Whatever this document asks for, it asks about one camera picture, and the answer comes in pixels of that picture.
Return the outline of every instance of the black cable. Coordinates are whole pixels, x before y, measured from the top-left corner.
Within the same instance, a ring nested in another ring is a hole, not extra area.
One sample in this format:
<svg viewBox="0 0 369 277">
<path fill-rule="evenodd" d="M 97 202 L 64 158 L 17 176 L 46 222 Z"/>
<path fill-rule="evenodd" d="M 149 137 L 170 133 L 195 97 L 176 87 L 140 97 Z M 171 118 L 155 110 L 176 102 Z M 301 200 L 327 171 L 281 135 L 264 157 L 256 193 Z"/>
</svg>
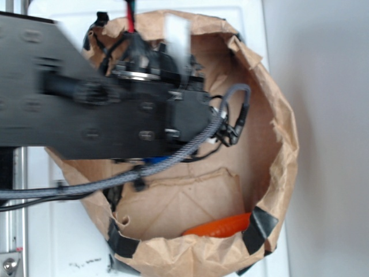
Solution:
<svg viewBox="0 0 369 277">
<path fill-rule="evenodd" d="M 223 99 L 223 96 L 222 95 L 215 95 L 212 97 L 212 99 Z M 225 118 L 225 123 L 226 124 L 229 124 L 229 105 L 228 103 L 226 104 L 226 109 L 227 109 L 227 116 Z M 216 152 L 219 151 L 219 149 L 221 148 L 221 146 L 225 144 L 225 140 L 224 138 L 222 138 L 220 140 L 220 144 L 218 145 L 217 148 L 215 148 L 214 150 L 210 151 L 209 153 L 207 153 L 206 155 L 204 156 L 201 156 L 201 157 L 196 157 L 196 156 L 192 156 L 191 158 L 189 159 L 184 159 L 183 161 L 181 161 L 182 163 L 192 163 L 192 162 L 198 162 L 199 160 L 203 160 L 203 159 L 206 159 L 207 157 L 215 154 Z"/>
<path fill-rule="evenodd" d="M 182 161 L 182 163 L 192 163 L 192 162 L 198 162 L 199 160 L 203 160 L 203 159 L 206 159 L 207 157 L 209 157 L 210 155 L 213 155 L 214 153 L 218 152 L 220 147 L 222 146 L 223 144 L 220 143 L 218 145 L 217 148 L 215 148 L 213 151 L 210 151 L 209 153 L 207 153 L 206 155 L 204 156 L 201 156 L 201 157 L 193 157 L 193 158 L 190 158 L 190 159 L 184 159 Z"/>
<path fill-rule="evenodd" d="M 120 46 L 128 37 L 128 32 L 124 32 L 121 36 L 120 39 L 118 39 L 113 45 L 112 47 L 110 47 L 110 49 L 106 52 L 105 58 L 103 59 L 103 61 L 101 62 L 100 66 L 99 66 L 99 72 L 102 75 L 106 75 L 108 68 L 109 68 L 109 59 L 112 57 L 111 54 L 114 52 L 115 49 L 118 48 L 118 46 Z"/>
<path fill-rule="evenodd" d="M 17 204 L 17 205 L 0 207 L 0 212 L 14 211 L 15 209 L 27 208 L 27 207 L 30 207 L 30 206 L 33 206 L 33 205 L 36 205 L 36 204 L 50 202 L 50 201 L 79 200 L 79 199 L 85 198 L 87 196 L 90 196 L 91 194 L 92 193 L 76 194 L 76 195 L 72 195 L 72 196 L 63 196 L 63 195 L 49 196 L 49 197 L 44 197 L 44 198 L 28 201 L 28 202 Z"/>
</svg>

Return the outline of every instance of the white wall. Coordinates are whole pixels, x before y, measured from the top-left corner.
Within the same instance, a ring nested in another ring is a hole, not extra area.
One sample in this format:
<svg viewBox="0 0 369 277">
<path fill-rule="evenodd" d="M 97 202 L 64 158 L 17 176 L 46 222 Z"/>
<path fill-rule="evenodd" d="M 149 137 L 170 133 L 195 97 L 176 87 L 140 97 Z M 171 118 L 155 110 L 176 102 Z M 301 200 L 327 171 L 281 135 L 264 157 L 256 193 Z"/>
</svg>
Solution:
<svg viewBox="0 0 369 277">
<path fill-rule="evenodd" d="M 263 4 L 270 71 L 301 144 L 291 276 L 369 276 L 369 1 Z"/>
</svg>

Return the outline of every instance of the paper bag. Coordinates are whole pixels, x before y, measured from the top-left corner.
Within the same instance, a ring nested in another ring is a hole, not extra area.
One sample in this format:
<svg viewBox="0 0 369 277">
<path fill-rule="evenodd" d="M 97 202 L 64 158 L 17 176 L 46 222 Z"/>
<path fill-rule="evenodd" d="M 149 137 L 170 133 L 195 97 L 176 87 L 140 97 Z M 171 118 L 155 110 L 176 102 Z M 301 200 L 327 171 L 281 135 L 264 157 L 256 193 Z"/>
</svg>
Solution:
<svg viewBox="0 0 369 277">
<path fill-rule="evenodd" d="M 276 248 L 297 173 L 299 144 L 295 117 L 261 64 L 262 58 L 240 41 L 237 31 L 225 20 L 161 10 L 138 14 L 136 30 L 145 40 L 157 45 L 163 40 L 164 18 L 168 13 L 191 20 L 191 52 L 204 67 L 206 91 L 222 95 L 235 83 L 251 87 L 250 111 L 242 136 L 237 145 L 224 147 L 203 161 L 178 164 L 147 178 L 147 191 L 134 193 L 127 184 L 114 213 L 102 192 L 82 202 L 115 253 L 114 257 L 142 276 L 215 277 L 234 271 L 242 274 L 244 270 L 240 269 L 249 267 Z M 125 29 L 126 19 L 118 18 L 90 31 L 91 49 L 85 55 L 93 65 L 98 66 L 104 58 L 95 36 L 110 48 Z M 113 52 L 113 60 L 122 55 L 125 47 L 127 45 L 122 44 Z M 235 95 L 230 101 L 231 123 L 238 116 L 242 97 Z M 213 147 L 203 145 L 199 154 Z M 110 160 L 71 161 L 51 155 L 71 185 L 131 169 L 129 164 L 114 164 Z M 183 193 L 184 184 L 202 192 L 186 197 L 177 195 L 175 203 L 168 204 L 168 196 Z M 224 189 L 223 201 L 220 194 L 212 193 L 222 187 L 228 188 Z M 192 211 L 189 201 L 193 202 Z M 181 205 L 186 212 L 181 212 Z M 251 211 L 248 229 L 229 238 L 179 236 L 182 229 L 192 224 Z M 195 218 L 186 216 L 190 212 Z"/>
</svg>

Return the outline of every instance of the orange carrot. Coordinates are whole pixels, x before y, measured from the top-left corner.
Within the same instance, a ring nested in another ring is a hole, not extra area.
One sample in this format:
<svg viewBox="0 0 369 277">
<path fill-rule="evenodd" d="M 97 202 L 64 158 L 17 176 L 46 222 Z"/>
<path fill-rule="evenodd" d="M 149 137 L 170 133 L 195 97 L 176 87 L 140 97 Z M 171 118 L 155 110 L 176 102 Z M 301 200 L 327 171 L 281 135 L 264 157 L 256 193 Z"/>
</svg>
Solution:
<svg viewBox="0 0 369 277">
<path fill-rule="evenodd" d="M 229 218 L 223 218 L 215 220 L 197 227 L 188 229 L 182 235 L 199 235 L 216 238 L 227 238 L 237 232 L 244 231 L 250 224 L 251 213 L 231 216 Z"/>
</svg>

